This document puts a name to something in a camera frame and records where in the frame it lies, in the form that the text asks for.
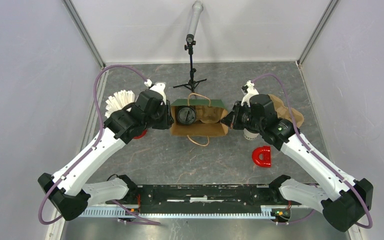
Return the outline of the white paper coffee cup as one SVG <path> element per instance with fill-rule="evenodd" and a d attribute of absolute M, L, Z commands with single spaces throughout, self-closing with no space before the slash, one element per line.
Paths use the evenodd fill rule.
<path fill-rule="evenodd" d="M 255 140 L 260 134 L 257 132 L 257 133 L 254 133 L 254 132 L 251 132 L 249 130 L 247 130 L 246 128 L 243 130 L 243 136 L 245 137 L 245 139 L 247 140 Z"/>

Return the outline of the green brown paper bag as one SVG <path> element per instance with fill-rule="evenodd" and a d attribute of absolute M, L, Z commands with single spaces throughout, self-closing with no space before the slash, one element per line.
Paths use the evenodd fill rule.
<path fill-rule="evenodd" d="M 180 124 L 176 120 L 176 113 L 177 110 L 183 106 L 193 108 L 195 108 L 195 106 L 219 107 L 225 109 L 222 118 L 228 114 L 227 108 L 221 99 L 210 99 L 198 93 L 190 93 L 187 98 L 177 99 L 170 106 L 171 116 L 174 119 L 174 123 L 170 128 L 171 135 L 186 137 L 192 143 L 206 147 L 210 143 L 210 138 L 224 137 L 228 134 L 228 127 L 220 121 L 218 123 L 205 124 L 196 120 L 196 122 L 191 125 Z"/>

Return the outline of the single brown pulp cup carrier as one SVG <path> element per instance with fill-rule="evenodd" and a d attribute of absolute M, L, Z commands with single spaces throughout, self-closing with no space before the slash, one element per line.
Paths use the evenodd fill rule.
<path fill-rule="evenodd" d="M 204 124 L 217 124 L 220 122 L 223 112 L 222 107 L 210 107 L 208 105 L 196 105 L 196 119 Z"/>

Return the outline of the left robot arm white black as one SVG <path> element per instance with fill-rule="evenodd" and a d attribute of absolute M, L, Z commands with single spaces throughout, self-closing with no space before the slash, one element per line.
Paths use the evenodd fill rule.
<path fill-rule="evenodd" d="M 170 102 L 164 88 L 160 82 L 142 91 L 135 102 L 111 113 L 94 140 L 67 165 L 53 174 L 43 173 L 37 180 L 45 192 L 39 209 L 42 210 L 49 200 L 60 218 L 71 221 L 92 205 L 112 200 L 133 203 L 137 190 L 123 179 L 92 184 L 87 180 L 109 157 L 147 129 L 171 127 Z"/>

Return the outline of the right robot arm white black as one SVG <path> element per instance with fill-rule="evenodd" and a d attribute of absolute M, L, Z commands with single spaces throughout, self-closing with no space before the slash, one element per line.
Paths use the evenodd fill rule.
<path fill-rule="evenodd" d="M 294 119 L 278 116 L 272 99 L 257 94 L 247 103 L 236 101 L 221 123 L 234 130 L 260 135 L 269 145 L 294 160 L 319 185 L 300 183 L 282 175 L 271 182 L 269 199 L 275 204 L 292 201 L 323 214 L 336 230 L 346 232 L 352 226 L 363 227 L 359 220 L 366 216 L 373 226 L 370 209 L 374 186 L 366 178 L 357 180 L 320 153 L 298 129 Z"/>

